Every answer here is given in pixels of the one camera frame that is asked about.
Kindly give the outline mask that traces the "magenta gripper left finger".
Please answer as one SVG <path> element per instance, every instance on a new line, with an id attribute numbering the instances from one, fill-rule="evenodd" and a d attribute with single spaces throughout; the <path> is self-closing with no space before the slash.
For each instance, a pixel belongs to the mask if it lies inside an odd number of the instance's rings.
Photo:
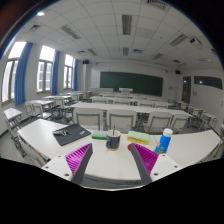
<path id="1" fill-rule="evenodd" d="M 92 144 L 89 143 L 65 156 L 66 162 L 73 175 L 73 183 L 77 185 L 80 185 L 82 183 L 86 167 L 92 154 Z"/>

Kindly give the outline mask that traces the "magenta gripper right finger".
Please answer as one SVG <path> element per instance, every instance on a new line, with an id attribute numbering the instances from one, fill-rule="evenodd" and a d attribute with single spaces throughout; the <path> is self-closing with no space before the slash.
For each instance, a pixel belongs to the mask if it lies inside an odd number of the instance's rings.
<path id="1" fill-rule="evenodd" d="M 131 154 L 137 165 L 142 184 L 151 183 L 150 174 L 158 159 L 158 154 L 136 143 L 131 144 Z"/>

